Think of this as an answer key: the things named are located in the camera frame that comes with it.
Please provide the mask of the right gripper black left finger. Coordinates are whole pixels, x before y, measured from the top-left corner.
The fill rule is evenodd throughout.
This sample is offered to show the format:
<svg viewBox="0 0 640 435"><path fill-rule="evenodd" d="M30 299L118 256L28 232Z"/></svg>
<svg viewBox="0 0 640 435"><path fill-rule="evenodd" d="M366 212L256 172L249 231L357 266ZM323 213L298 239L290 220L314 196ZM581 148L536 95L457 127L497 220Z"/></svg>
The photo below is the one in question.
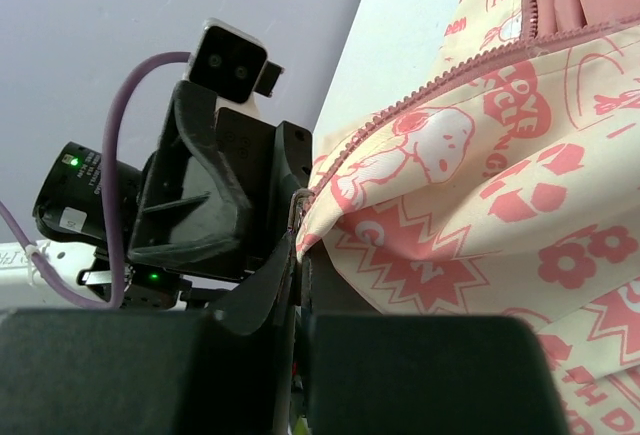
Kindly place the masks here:
<svg viewBox="0 0 640 435"><path fill-rule="evenodd" d="M208 308L1 314L5 434L284 434L293 235Z"/></svg>

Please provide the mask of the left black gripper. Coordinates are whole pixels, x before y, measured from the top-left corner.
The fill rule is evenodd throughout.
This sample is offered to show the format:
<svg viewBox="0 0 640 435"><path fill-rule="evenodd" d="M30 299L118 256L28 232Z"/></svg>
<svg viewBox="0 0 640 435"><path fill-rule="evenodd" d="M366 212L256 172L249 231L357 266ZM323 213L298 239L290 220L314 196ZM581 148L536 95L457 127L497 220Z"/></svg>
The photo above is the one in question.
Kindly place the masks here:
<svg viewBox="0 0 640 435"><path fill-rule="evenodd" d="M286 229L292 195L308 182L311 133L230 109L176 84L146 171L128 258L135 265L238 281Z"/></svg>

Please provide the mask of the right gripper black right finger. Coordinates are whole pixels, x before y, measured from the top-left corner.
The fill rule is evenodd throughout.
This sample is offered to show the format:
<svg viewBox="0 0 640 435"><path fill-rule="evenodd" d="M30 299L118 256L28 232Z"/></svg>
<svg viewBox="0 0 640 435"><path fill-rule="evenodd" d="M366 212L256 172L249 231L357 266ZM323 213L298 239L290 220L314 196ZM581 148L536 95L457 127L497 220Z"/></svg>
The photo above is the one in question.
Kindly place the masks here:
<svg viewBox="0 0 640 435"><path fill-rule="evenodd" d="M310 285L315 434L565 434L543 350L508 316L375 312L325 254Z"/></svg>

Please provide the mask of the pink Snoopy zip jacket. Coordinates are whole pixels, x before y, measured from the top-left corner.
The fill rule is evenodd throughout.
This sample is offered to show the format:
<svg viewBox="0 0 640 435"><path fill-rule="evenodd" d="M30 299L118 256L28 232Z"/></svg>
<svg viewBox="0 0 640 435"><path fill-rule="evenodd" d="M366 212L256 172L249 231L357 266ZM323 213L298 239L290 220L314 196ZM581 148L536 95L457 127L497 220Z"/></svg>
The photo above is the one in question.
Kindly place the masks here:
<svg viewBox="0 0 640 435"><path fill-rule="evenodd" d="M639 0L460 0L441 75L315 148L297 253L390 314L537 335L574 434L639 430Z"/></svg>

